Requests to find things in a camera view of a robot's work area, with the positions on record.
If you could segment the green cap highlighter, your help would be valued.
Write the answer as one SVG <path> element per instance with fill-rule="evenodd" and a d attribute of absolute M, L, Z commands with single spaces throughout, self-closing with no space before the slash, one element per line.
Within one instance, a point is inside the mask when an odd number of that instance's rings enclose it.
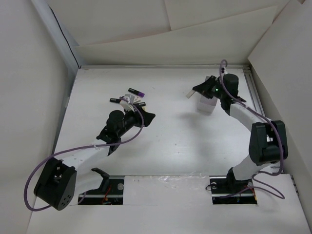
<path fill-rule="evenodd" d="M 146 103 L 145 102 L 138 103 L 138 106 L 144 107 L 144 106 L 146 106 Z"/>

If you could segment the white staples box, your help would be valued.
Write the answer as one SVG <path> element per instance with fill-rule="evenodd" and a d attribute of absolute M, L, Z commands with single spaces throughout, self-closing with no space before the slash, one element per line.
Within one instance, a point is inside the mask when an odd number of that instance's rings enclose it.
<path fill-rule="evenodd" d="M 136 97 L 136 98 L 134 99 L 134 103 L 136 103 L 136 102 L 141 102 L 141 98 L 140 98 L 140 97 Z"/>

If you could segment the purple cap highlighter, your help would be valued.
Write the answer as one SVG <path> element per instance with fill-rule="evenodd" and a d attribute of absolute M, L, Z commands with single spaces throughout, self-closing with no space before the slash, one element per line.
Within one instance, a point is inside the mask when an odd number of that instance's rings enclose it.
<path fill-rule="evenodd" d="M 145 96 L 145 94 L 143 92 L 135 90 L 133 88 L 129 88 L 128 92 L 130 92 L 131 94 L 137 95 L 137 96 L 139 96 L 141 98 L 143 98 Z"/>

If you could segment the white grey eraser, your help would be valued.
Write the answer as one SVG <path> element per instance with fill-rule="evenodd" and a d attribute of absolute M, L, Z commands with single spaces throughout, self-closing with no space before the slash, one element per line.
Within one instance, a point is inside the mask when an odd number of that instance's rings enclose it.
<path fill-rule="evenodd" d="M 190 92 L 187 93 L 186 98 L 190 98 L 194 93 L 195 91 L 191 90 Z"/>

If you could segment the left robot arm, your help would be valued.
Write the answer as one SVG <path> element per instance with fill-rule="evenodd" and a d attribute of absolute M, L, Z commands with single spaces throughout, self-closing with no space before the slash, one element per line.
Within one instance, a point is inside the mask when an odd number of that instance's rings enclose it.
<path fill-rule="evenodd" d="M 71 156 L 63 159 L 53 156 L 46 160 L 34 195 L 61 211 L 70 203 L 78 204 L 80 194 L 85 195 L 88 191 L 107 193 L 111 187 L 110 176 L 98 167 L 98 162 L 123 144 L 121 138 L 130 129 L 148 127 L 154 118 L 155 114 L 141 107 L 112 111 L 105 127 L 96 137 L 96 141 L 103 141 L 104 144 L 78 147 Z"/>

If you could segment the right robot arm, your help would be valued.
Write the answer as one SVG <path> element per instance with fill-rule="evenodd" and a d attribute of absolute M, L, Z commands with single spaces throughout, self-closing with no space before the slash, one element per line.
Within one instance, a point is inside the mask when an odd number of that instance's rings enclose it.
<path fill-rule="evenodd" d="M 270 120 L 256 112 L 238 95 L 239 79 L 234 74 L 219 77 L 210 76 L 192 88 L 205 98 L 220 100 L 221 108 L 232 118 L 238 120 L 251 133 L 248 156 L 232 167 L 225 180 L 226 188 L 237 192 L 243 183 L 256 174 L 264 173 L 263 168 L 279 163 L 277 176 L 283 172 L 284 160 L 288 157 L 286 127 L 280 120 Z"/>

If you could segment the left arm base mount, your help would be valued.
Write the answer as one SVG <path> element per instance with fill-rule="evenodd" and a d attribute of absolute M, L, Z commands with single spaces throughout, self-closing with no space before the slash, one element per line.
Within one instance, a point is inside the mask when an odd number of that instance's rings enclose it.
<path fill-rule="evenodd" d="M 122 205 L 125 177 L 109 175 L 99 168 L 92 168 L 91 173 L 83 176 L 76 184 L 78 205 Z"/>

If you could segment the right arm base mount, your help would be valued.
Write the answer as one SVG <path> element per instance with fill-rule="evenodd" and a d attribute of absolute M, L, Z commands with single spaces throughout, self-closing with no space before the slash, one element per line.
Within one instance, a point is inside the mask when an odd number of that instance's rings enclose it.
<path fill-rule="evenodd" d="M 252 180 L 236 180 L 232 169 L 225 176 L 210 176 L 205 189 L 211 192 L 214 205 L 257 204 Z"/>

